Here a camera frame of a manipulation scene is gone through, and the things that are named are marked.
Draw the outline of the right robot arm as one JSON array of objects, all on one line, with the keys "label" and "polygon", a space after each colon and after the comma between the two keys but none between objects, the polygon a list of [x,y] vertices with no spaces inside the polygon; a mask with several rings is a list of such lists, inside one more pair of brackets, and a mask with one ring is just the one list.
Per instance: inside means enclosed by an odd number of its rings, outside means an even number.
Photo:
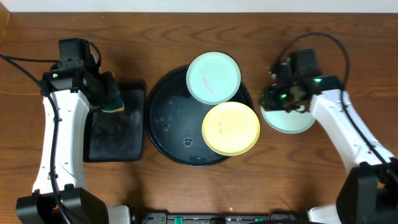
[{"label": "right robot arm", "polygon": [[266,111],[310,113],[331,139],[347,172],[334,203],[311,208],[312,223],[397,223],[397,158],[372,135],[336,76],[288,63],[270,68],[275,84],[260,99]]}]

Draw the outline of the light blue plate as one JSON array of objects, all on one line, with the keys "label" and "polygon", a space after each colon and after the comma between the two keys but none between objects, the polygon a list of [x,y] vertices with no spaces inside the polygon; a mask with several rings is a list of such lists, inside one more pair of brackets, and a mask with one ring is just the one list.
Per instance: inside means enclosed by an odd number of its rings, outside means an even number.
[{"label": "light blue plate", "polygon": [[188,66],[186,83],[196,100],[217,105],[230,100],[236,94],[241,84],[241,71],[229,55],[207,52]]},{"label": "light blue plate", "polygon": [[261,113],[271,127],[287,134],[302,133],[315,122],[315,118],[310,113],[266,111],[263,107],[261,107]]}]

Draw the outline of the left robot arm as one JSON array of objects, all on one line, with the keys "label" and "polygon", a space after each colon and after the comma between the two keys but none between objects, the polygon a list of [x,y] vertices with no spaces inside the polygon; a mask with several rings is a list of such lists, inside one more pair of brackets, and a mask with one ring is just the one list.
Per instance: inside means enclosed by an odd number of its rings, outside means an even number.
[{"label": "left robot arm", "polygon": [[90,107],[124,108],[113,73],[53,70],[39,84],[45,109],[42,158],[32,195],[17,199],[17,217],[22,223],[130,223],[128,206],[107,207],[87,191],[83,171]]}]

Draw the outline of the yellow plate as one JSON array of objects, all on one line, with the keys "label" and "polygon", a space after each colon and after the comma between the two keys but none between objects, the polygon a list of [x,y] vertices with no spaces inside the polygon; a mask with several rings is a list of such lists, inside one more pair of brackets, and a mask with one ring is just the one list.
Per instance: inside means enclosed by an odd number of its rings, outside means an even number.
[{"label": "yellow plate", "polygon": [[234,101],[209,110],[201,127],[206,145],[224,156],[237,156],[250,150],[260,130],[256,113],[249,106]]}]

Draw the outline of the green yellow sponge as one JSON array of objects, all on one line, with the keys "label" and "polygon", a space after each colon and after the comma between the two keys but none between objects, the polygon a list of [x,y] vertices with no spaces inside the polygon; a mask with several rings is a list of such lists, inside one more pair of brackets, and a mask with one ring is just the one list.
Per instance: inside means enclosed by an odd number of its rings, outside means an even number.
[{"label": "green yellow sponge", "polygon": [[102,112],[104,113],[116,113],[124,110],[124,102],[119,96],[105,103],[102,107]]}]

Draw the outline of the light blue plate top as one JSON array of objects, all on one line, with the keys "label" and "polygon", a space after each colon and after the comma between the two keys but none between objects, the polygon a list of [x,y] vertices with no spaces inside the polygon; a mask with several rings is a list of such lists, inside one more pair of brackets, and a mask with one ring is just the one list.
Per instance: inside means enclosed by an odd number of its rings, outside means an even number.
[{"label": "light blue plate top", "polygon": [[186,83],[196,100],[217,105],[230,100],[236,94],[241,84],[241,71],[229,55],[207,52],[188,66]]}]

